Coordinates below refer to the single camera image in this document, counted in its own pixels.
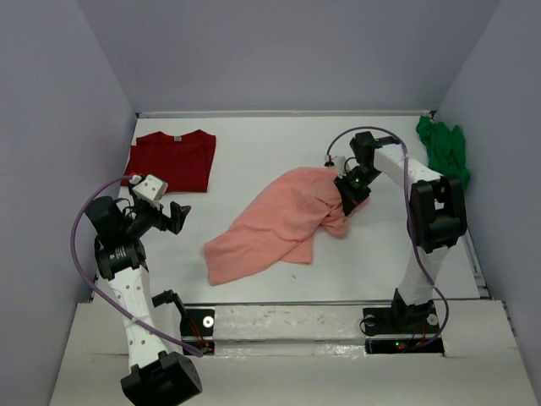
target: screw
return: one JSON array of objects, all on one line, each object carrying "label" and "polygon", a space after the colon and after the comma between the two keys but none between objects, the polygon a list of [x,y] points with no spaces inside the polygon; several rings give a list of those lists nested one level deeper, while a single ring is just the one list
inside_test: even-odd
[{"label": "screw", "polygon": [[434,313],[429,314],[429,316],[426,318],[427,323],[429,323],[431,326],[437,326],[438,325],[438,316]]},{"label": "screw", "polygon": [[203,319],[203,327],[211,328],[212,326],[214,326],[214,319],[208,315]]},{"label": "screw", "polygon": [[364,317],[364,324],[366,327],[373,327],[375,326],[375,316],[374,315],[367,315]]}]

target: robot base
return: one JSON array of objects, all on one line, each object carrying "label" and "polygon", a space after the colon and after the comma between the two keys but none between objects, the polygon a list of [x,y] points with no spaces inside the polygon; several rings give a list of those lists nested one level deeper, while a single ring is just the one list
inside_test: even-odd
[{"label": "robot base", "polygon": [[143,368],[137,365],[121,380],[122,390],[135,406],[177,406],[199,395],[201,380],[190,359],[179,353],[160,353]]},{"label": "robot base", "polygon": [[434,302],[426,304],[406,305],[402,297],[395,291],[391,307],[372,307],[363,309],[361,331],[364,335],[373,337],[377,335],[398,336],[412,334],[417,329],[421,332],[421,325],[427,335],[433,335],[440,329]]}]

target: green cloth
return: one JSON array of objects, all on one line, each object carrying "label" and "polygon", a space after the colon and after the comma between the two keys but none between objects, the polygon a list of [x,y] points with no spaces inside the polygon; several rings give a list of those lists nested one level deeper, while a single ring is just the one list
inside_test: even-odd
[{"label": "green cloth", "polygon": [[429,155],[429,168],[444,175],[455,175],[466,188],[470,171],[466,167],[466,140],[457,125],[449,131],[444,123],[432,123],[424,116],[417,124],[417,134]]}]

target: white wall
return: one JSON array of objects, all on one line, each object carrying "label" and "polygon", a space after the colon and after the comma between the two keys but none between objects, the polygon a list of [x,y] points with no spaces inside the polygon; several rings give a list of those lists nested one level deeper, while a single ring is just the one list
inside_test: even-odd
[{"label": "white wall", "polygon": [[[134,114],[74,0],[0,13],[0,404],[49,404],[76,302],[83,201],[125,164]],[[95,269],[93,233],[79,247]]]},{"label": "white wall", "polygon": [[78,0],[136,111],[436,109],[498,0]]},{"label": "white wall", "polygon": [[541,399],[541,2],[504,0],[451,87],[439,120],[462,126],[468,221],[491,292],[507,301]]}]

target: black mounting bracket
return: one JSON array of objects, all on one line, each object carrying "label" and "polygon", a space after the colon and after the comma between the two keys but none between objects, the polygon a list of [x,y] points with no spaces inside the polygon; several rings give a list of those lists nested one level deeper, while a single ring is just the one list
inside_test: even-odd
[{"label": "black mounting bracket", "polygon": [[208,307],[186,307],[178,294],[172,290],[167,290],[152,298],[152,304],[155,308],[170,303],[175,304],[182,317],[179,326],[182,341],[200,349],[203,355],[213,355],[215,343],[212,336],[214,335],[215,310]]},{"label": "black mounting bracket", "polygon": [[359,328],[369,337],[378,335],[398,336],[412,334],[423,326],[426,334],[436,334],[440,329],[434,302],[419,305],[406,305],[395,291],[391,307],[367,307],[363,309],[363,319]]}]

